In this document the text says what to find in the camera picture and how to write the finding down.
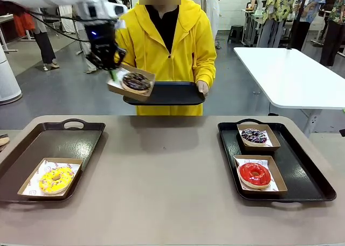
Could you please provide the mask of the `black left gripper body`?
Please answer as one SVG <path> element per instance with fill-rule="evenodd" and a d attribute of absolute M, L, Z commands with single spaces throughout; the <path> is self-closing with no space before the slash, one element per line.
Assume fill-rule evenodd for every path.
<path fill-rule="evenodd" d="M 89 48 L 86 56 L 113 57 L 117 45 L 115 44 L 114 22 L 108 20 L 100 23 L 85 24 Z"/>

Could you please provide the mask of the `person's left hand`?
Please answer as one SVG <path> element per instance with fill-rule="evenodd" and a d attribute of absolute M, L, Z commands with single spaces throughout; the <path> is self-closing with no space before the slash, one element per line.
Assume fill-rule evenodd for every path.
<path fill-rule="evenodd" d="M 204 96 L 207 96 L 209 93 L 209 86 L 206 82 L 199 80 L 196 82 L 198 91 L 202 93 Z"/>

